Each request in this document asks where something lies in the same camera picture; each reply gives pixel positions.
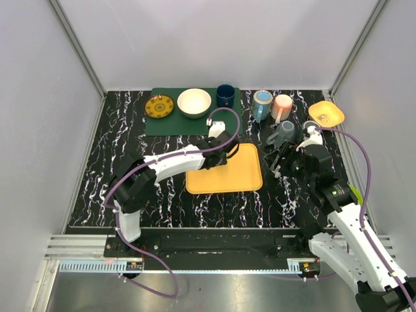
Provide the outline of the dark teal mug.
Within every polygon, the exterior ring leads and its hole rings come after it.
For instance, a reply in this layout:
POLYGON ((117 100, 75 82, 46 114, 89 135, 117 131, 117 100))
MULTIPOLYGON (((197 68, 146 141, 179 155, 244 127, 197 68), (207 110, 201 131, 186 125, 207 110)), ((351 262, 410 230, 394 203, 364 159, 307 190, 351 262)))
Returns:
POLYGON ((306 136, 308 134, 307 130, 308 130, 309 127, 319 128, 320 125, 317 122, 313 121, 313 120, 305 121, 302 124, 302 127, 301 127, 301 130, 302 130, 302 133, 303 133, 304 136, 306 136))

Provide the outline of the orange and blue mug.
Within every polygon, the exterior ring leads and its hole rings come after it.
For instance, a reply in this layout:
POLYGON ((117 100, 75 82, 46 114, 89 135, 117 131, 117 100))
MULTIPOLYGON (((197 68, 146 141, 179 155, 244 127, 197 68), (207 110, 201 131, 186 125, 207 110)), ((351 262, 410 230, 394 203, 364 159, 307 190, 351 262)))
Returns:
POLYGON ((267 118, 273 101, 272 94, 267 90, 258 90, 252 99, 252 116, 257 124, 267 118))

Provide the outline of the pink mug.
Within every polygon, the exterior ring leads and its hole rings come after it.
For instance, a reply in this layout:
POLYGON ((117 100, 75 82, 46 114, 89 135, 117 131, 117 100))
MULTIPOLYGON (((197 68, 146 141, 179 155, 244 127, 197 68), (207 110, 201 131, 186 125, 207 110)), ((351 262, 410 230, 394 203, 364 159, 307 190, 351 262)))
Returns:
POLYGON ((290 96, 286 94, 276 96, 270 112, 271 117, 274 119, 274 123, 280 124, 282 121, 286 120, 291 113, 292 107, 293 99, 290 96))

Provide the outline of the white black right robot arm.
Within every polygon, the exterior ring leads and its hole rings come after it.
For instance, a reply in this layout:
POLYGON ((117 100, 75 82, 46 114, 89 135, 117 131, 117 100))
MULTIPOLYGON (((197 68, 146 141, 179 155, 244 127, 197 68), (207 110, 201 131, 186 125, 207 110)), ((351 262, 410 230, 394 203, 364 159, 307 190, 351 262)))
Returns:
POLYGON ((389 255, 366 220, 348 183, 332 167, 322 144, 305 147, 284 142, 274 166, 276 175, 294 177, 309 197, 341 232, 349 254, 319 224, 301 229, 295 250, 301 257, 317 256, 350 287, 361 311, 415 310, 415 278, 409 277, 389 255))

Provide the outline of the grey mug white inside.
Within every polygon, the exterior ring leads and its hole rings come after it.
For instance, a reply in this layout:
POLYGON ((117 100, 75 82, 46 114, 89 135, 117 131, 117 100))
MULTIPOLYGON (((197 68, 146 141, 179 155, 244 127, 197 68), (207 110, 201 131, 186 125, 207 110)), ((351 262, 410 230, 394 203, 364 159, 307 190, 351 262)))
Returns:
POLYGON ((284 142, 291 141, 295 137, 295 134, 295 125, 292 122, 285 120, 281 122, 277 126, 275 132, 267 138, 266 144, 280 148, 284 142))

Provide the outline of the light blue mug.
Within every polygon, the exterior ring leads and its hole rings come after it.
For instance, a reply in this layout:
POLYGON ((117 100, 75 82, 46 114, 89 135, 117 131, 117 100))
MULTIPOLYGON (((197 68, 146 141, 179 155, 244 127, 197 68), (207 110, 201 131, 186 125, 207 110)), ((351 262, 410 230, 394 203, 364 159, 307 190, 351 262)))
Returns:
POLYGON ((270 171, 274 174, 276 179, 281 176, 280 168, 281 166, 278 164, 277 160, 275 160, 270 166, 270 171))

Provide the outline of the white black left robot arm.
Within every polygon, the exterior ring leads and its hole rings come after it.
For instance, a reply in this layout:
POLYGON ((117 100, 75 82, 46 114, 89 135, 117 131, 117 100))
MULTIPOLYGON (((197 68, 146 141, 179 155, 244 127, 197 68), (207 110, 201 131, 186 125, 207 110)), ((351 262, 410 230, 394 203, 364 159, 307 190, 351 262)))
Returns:
POLYGON ((105 207, 115 210, 116 231, 121 238, 118 250, 126 257, 134 257, 140 251, 140 213, 156 195, 161 181, 193 170, 223 166, 238 152, 239 144, 235 135, 222 131, 176 151, 137 159, 129 156, 111 179, 105 198, 105 207))

